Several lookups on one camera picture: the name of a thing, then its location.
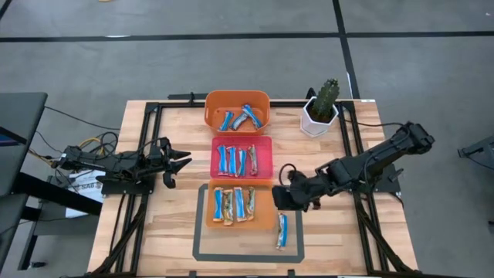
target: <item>plastic container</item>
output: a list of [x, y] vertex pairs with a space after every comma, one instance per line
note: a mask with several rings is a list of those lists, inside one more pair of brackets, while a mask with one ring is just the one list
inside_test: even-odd
[[[239, 148], [247, 151], [245, 160], [245, 177], [229, 177], [218, 175], [220, 155], [219, 145], [226, 147], [236, 147], [237, 168], [240, 167]], [[254, 145], [257, 154], [257, 175], [251, 175], [252, 160], [249, 155], [249, 147]], [[211, 146], [211, 167], [210, 175], [213, 179], [271, 179], [272, 178], [272, 140], [269, 136], [219, 136], [214, 137]]]
[[[225, 119], [225, 112], [231, 111], [235, 119], [244, 104], [250, 104], [254, 114], [261, 120], [262, 127], [256, 130], [251, 119], [243, 122], [238, 130], [218, 131]], [[216, 90], [206, 97], [204, 120], [216, 136], [263, 135], [269, 123], [269, 97], [259, 90]]]
[[[223, 222], [213, 222], [215, 214], [215, 193], [214, 189], [221, 187], [223, 189], [233, 189], [241, 187], [243, 190], [244, 203], [247, 203], [247, 190], [249, 187], [255, 188], [255, 208], [254, 219], [249, 221], [238, 222], [236, 218], [236, 205], [233, 203], [234, 221], [232, 225], [224, 225]], [[272, 182], [271, 180], [211, 180], [208, 185], [208, 211], [206, 226], [218, 229], [274, 229], [276, 224], [275, 204], [272, 200]]]

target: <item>white paper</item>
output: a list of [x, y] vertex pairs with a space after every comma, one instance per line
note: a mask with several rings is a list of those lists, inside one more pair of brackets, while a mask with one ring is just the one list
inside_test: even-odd
[[[103, 202], [103, 196], [101, 195], [101, 188], [103, 184], [96, 180], [97, 176], [105, 175], [103, 171], [86, 170], [79, 173], [70, 174], [69, 178], [75, 178], [76, 180], [69, 187], [71, 192], [74, 192], [74, 188], [77, 189], [79, 194], [87, 198], [91, 198], [94, 201]], [[65, 217], [74, 218], [87, 215], [85, 212], [80, 212], [75, 209], [67, 208]]]

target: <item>potted plant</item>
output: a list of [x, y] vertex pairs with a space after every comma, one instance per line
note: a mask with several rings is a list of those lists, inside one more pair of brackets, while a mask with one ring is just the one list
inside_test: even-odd
[[300, 130], [311, 137], [325, 134], [338, 116], [338, 110], [334, 106], [338, 95], [340, 95], [338, 80], [326, 81], [317, 97], [311, 97], [303, 107]]

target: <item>black desk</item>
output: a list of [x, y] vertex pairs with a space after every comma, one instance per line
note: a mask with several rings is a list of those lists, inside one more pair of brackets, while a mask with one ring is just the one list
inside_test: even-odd
[[[43, 220], [43, 217], [40, 218], [40, 208], [25, 206], [29, 196], [91, 215], [100, 214], [99, 202], [20, 172], [44, 111], [46, 98], [46, 93], [0, 93], [0, 127], [27, 140], [27, 144], [0, 147], [0, 232], [17, 225], [20, 219]], [[15, 226], [0, 234], [0, 272], [16, 230]], [[19, 269], [27, 268], [25, 262], [31, 257], [34, 243], [31, 237]]]

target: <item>red tray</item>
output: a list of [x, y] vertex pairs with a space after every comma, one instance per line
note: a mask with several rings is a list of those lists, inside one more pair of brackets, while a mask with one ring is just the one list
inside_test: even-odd
[[[255, 145], [257, 154], [257, 175], [251, 175], [250, 169], [252, 162], [249, 153], [245, 162], [245, 177], [229, 177], [218, 175], [219, 170], [219, 152], [218, 146], [236, 147], [237, 167], [240, 165], [239, 148], [248, 150], [250, 146]], [[238, 179], [238, 178], [272, 178], [272, 141], [269, 136], [218, 136], [214, 137], [211, 146], [211, 178], [220, 179]]]

